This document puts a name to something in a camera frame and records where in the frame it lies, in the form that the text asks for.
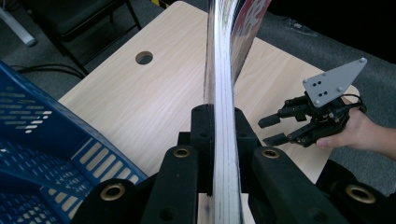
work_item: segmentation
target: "table hole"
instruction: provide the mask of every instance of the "table hole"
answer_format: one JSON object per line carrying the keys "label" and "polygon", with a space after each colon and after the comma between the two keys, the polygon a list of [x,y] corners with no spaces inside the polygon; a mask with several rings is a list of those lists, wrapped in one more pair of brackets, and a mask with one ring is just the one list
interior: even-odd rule
{"label": "table hole", "polygon": [[148,63],[150,63],[151,61],[152,61],[152,58],[153,58],[153,56],[152,56],[152,53],[151,52],[149,52],[149,51],[142,51],[142,52],[140,52],[140,53],[138,53],[137,55],[136,55],[136,62],[138,63],[138,64],[142,64],[142,65],[144,65],[144,64],[148,64]]}

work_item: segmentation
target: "wooden table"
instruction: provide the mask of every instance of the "wooden table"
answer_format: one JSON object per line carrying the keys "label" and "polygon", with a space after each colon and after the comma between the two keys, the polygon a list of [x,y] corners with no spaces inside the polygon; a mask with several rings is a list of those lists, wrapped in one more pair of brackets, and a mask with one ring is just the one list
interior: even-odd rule
{"label": "wooden table", "polygon": [[[191,110],[204,103],[207,14],[177,1],[67,93],[60,102],[102,133],[148,176],[158,172],[165,151],[188,132]],[[141,52],[152,53],[145,65]],[[242,109],[260,139],[303,126],[283,119],[260,129],[286,99],[304,94],[302,80],[316,67],[256,38],[235,84]],[[285,144],[285,150],[312,182],[331,153],[315,146]]]}

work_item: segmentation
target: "blue plastic basket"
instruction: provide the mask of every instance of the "blue plastic basket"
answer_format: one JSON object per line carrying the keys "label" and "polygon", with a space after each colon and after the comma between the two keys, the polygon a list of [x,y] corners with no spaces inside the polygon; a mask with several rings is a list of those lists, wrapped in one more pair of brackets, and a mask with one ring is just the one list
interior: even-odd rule
{"label": "blue plastic basket", "polygon": [[0,224],[69,223],[93,186],[147,176],[88,123],[0,61]]}

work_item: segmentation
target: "book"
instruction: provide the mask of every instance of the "book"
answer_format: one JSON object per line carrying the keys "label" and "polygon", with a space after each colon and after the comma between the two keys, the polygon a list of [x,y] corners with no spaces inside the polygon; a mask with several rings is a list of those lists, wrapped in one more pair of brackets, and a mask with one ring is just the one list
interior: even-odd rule
{"label": "book", "polygon": [[209,0],[204,99],[213,105],[214,223],[243,223],[233,85],[271,0]]}

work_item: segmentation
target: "metal ring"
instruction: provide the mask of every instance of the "metal ring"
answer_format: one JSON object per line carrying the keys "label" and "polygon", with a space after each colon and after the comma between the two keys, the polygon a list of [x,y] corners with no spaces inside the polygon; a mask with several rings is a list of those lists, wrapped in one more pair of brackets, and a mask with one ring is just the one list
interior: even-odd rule
{"label": "metal ring", "polygon": [[346,186],[346,193],[354,200],[361,203],[375,203],[375,196],[369,190],[356,186],[348,185]]}
{"label": "metal ring", "polygon": [[277,151],[272,150],[272,149],[263,149],[262,155],[269,159],[276,159],[280,156],[280,154]]}
{"label": "metal ring", "polygon": [[174,150],[174,156],[178,158],[186,158],[190,156],[191,152],[187,148],[177,148]]}
{"label": "metal ring", "polygon": [[104,201],[115,201],[120,198],[124,193],[125,187],[121,183],[118,183],[107,185],[100,193],[100,197]]}

